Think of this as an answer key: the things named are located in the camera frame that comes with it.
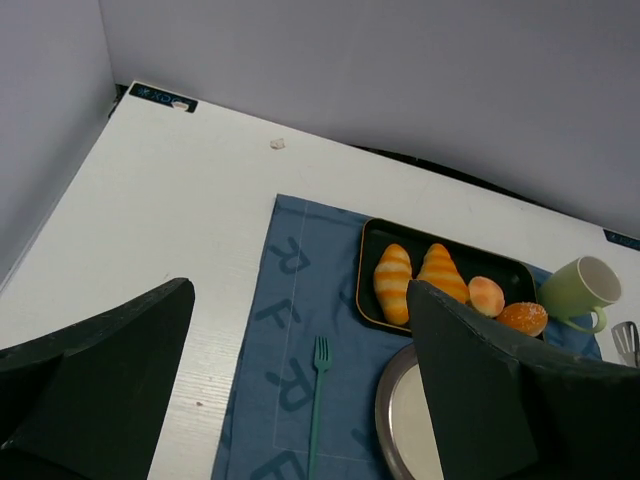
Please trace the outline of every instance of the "toy food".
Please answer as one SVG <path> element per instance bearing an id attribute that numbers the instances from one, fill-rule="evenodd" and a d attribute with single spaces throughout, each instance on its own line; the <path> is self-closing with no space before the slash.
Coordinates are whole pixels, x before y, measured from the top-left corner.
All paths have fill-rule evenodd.
<path id="1" fill-rule="evenodd" d="M 404 325 L 409 321 L 407 289 L 411 280 L 411 260 L 400 245 L 389 245 L 373 272 L 373 289 L 384 312 L 384 317 L 393 325 Z"/>
<path id="2" fill-rule="evenodd" d="M 467 303 L 469 300 L 469 289 L 444 245 L 431 245 L 417 278 L 429 282 L 459 302 Z"/>
<path id="3" fill-rule="evenodd" d="M 522 333 L 537 337 L 547 326 L 548 316 L 541 305 L 524 302 L 509 305 L 496 320 Z"/>
<path id="4" fill-rule="evenodd" d="M 496 282 L 486 277 L 473 277 L 469 282 L 471 306 L 487 317 L 497 317 L 504 308 L 504 293 Z"/>

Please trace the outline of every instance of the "blue placemat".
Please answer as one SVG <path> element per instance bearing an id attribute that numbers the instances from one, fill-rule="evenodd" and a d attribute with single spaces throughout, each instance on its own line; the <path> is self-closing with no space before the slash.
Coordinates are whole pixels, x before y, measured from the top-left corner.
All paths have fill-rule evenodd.
<path id="1" fill-rule="evenodd" d="M 367 327 L 355 308 L 367 219 L 277 197 L 213 480 L 306 478 L 316 335 L 328 337 L 334 353 L 322 400 L 317 477 L 391 478 L 378 447 L 373 400 L 385 365 L 411 340 Z M 549 275 L 532 272 L 537 282 Z M 546 338 L 600 358 L 593 335 L 553 323 Z"/>

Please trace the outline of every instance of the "wall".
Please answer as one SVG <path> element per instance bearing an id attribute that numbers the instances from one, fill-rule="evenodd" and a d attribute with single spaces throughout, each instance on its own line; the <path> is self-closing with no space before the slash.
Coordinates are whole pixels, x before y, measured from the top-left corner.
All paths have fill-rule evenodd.
<path id="1" fill-rule="evenodd" d="M 640 235 L 640 3 L 101 0 L 134 77 Z"/>
<path id="2" fill-rule="evenodd" d="M 0 285 L 115 96 L 98 0 L 0 2 Z"/>

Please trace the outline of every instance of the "table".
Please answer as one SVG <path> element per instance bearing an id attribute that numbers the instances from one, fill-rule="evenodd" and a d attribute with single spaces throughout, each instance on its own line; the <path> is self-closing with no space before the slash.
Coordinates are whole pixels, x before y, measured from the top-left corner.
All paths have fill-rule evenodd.
<path id="1" fill-rule="evenodd" d="M 205 102 L 192 114 L 126 95 L 2 292 L 0 348 L 190 278 L 191 329 L 149 478 L 209 480 L 277 193 L 552 271 L 595 255 L 626 290 L 611 323 L 640 310 L 640 255 L 596 225 Z M 598 341 L 618 362 L 610 332 Z"/>

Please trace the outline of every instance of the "mug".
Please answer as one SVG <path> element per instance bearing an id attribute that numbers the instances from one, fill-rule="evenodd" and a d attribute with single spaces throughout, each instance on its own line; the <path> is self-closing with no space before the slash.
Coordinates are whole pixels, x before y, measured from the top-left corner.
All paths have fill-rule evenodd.
<path id="1" fill-rule="evenodd" d="M 584 333 L 598 333 L 607 326 L 602 310 L 622 296 L 622 285 L 611 268 L 595 257 L 580 257 L 565 265 L 538 290 L 538 301 L 549 316 Z M 596 325 L 589 329 L 576 325 L 569 317 L 595 312 Z"/>

